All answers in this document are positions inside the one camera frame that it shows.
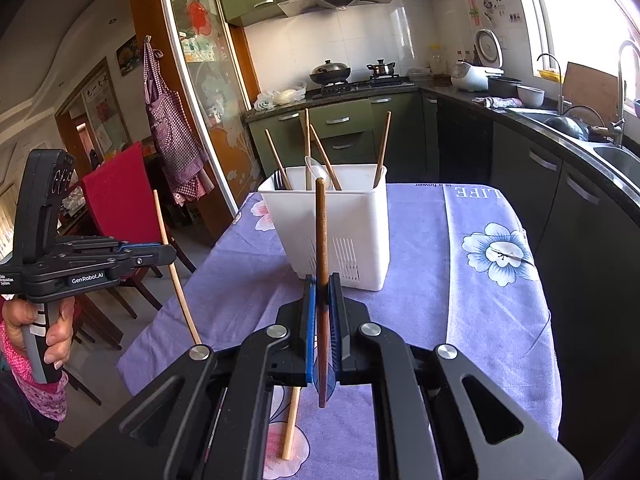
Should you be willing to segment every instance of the checkered apron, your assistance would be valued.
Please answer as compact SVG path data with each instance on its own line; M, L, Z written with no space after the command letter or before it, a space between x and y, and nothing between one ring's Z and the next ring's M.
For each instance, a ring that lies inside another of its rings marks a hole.
M206 155L193 138L178 92L169 90L160 75L162 52L151 47L148 38L143 49L146 113L156 149L164 161L164 176L177 205L191 202L212 189L204 172Z

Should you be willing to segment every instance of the pink sleeve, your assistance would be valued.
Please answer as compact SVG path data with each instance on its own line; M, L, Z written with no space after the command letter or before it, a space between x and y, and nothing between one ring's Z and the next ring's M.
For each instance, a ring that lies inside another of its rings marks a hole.
M63 372L62 378L57 383L38 384L31 375L29 360L18 354L9 341L4 322L0 323L0 345L15 381L31 405L44 416L62 422L66 415L65 386L68 382L66 374Z

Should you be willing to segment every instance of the yellow basket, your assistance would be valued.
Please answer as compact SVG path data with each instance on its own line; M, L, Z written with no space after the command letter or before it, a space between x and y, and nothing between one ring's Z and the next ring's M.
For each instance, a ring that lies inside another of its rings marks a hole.
M548 81L555 81L556 83L560 82L560 76L558 72L553 72L552 70L538 70L540 77L542 79L547 79Z

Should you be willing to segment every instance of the rice cooker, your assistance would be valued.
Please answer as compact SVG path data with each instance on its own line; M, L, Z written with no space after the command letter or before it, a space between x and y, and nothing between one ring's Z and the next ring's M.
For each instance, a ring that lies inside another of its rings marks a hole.
M473 66L464 61L457 62L451 71L451 84L455 88L468 92L487 91L487 76L504 73L504 70L500 68L502 66L500 43L488 28L478 30L476 50L482 66Z

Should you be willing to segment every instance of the white plastic basket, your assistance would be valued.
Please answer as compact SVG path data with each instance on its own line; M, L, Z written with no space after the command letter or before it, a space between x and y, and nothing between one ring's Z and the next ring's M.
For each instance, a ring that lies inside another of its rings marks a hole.
M372 189L375 164L334 165L342 191L327 191L329 272L344 286L380 290L389 266L386 168ZM291 267L299 278L316 273L316 192L305 190L305 168L287 168L292 191L274 190L273 175L258 188Z

